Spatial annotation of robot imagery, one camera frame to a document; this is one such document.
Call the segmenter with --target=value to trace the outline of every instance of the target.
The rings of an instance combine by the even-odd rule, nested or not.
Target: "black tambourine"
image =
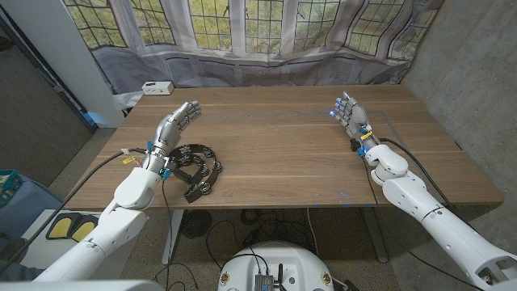
[[[213,158],[212,173],[208,170],[204,159],[198,154],[203,154],[206,158]],[[198,200],[202,195],[209,194],[217,176],[223,170],[221,162],[217,161],[216,154],[205,145],[181,145],[170,152],[169,159],[169,166],[167,167],[170,171],[188,184],[187,190],[183,193],[188,203]],[[192,163],[198,166],[198,170],[193,176],[180,170],[181,167],[186,167]]]

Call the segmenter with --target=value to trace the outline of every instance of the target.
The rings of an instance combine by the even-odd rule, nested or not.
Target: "table top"
[[[191,204],[183,197],[187,185],[171,176],[164,186],[171,208],[375,206],[361,158],[351,152],[344,127],[329,116],[343,91],[363,105],[373,132],[408,148],[453,204],[502,201],[501,192],[403,85],[195,88],[143,96],[86,173],[120,148],[145,148],[164,116],[199,100],[203,116],[179,144],[210,146],[224,169],[212,192]],[[108,163],[67,207],[105,208],[135,165],[124,165],[122,158]],[[425,178],[412,162],[410,169]],[[389,205],[373,186],[379,205]],[[151,207],[165,206],[159,188]]]

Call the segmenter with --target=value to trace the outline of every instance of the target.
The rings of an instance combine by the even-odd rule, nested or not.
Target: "window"
[[[294,52],[325,45],[326,35],[334,25],[339,1],[300,0],[296,15]]]
[[[126,46],[107,0],[64,0],[64,4],[89,49]]]
[[[402,60],[412,60],[418,43],[431,25],[436,11],[421,11],[423,4],[415,3],[414,11],[420,11],[405,31],[392,44],[389,56]]]
[[[380,36],[400,11],[404,0],[371,0],[352,31],[349,49],[375,56]]]
[[[246,51],[280,53],[283,0],[246,0]]]
[[[189,0],[197,46],[232,50],[228,0]]]
[[[175,44],[159,0],[131,0],[142,40],[147,44]]]

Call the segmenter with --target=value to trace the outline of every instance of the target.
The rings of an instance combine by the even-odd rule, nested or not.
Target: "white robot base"
[[[267,267],[254,253],[264,258]],[[290,242],[260,242],[239,251],[223,266],[217,290],[272,291],[273,286],[287,291],[334,290],[328,267],[312,252]]]

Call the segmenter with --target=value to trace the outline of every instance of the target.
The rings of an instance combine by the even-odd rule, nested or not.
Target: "gray wall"
[[[477,212],[473,226],[514,254],[516,15],[515,1],[445,1],[402,80],[504,194],[505,201],[493,210],[470,208],[463,214]]]

